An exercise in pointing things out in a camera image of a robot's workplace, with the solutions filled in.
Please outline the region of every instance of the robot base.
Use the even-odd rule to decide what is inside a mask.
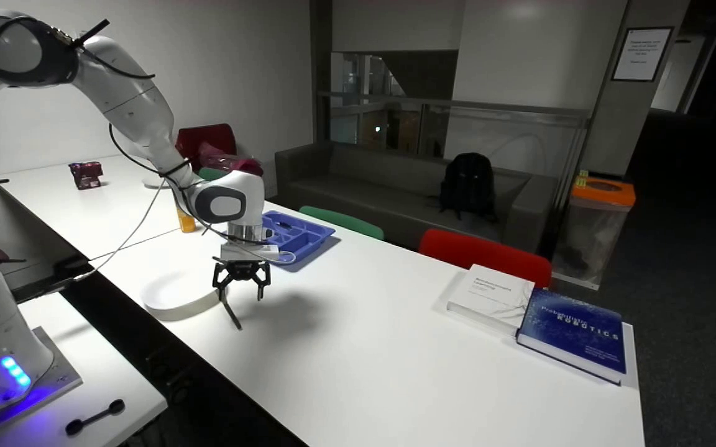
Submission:
[[[213,260],[217,262],[213,262],[210,286],[217,287],[218,302],[224,302],[234,325],[241,330],[241,322],[238,322],[234,308],[228,305],[227,286],[231,279],[253,279],[258,286],[258,301],[261,301],[263,287],[271,283],[269,260],[222,260],[222,258],[213,258]]]
[[[31,415],[35,409],[82,384],[79,373],[67,361],[54,339],[43,327],[35,327],[31,333],[46,349],[52,349],[52,364],[31,384],[29,394],[0,409],[0,423]]]

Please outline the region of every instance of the red cushion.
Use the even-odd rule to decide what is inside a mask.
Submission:
[[[222,154],[235,154],[235,138],[228,124],[183,127],[179,128],[176,148],[192,161],[192,168],[202,168],[202,143],[217,147]]]
[[[496,240],[449,233],[442,227],[427,227],[418,242],[418,250],[454,262],[459,267],[479,262],[495,269],[504,269],[510,276],[527,277],[539,287],[551,286],[551,262],[547,258]]]

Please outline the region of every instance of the robotic arm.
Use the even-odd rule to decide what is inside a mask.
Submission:
[[[74,83],[130,138],[123,155],[149,161],[195,221],[228,222],[241,242],[263,242],[261,176],[193,176],[174,148],[174,114],[156,83],[117,42],[96,37],[96,30],[71,39],[35,17],[0,14],[0,88]],[[0,406],[23,399],[50,364],[52,353],[28,330],[0,276]]]

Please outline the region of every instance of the trash can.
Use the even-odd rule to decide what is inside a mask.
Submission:
[[[599,291],[633,200],[631,184],[580,174],[555,252],[555,277]]]

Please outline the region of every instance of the dark floor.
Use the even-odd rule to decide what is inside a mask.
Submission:
[[[716,127],[652,119],[599,293],[637,325],[648,447],[716,447]]]

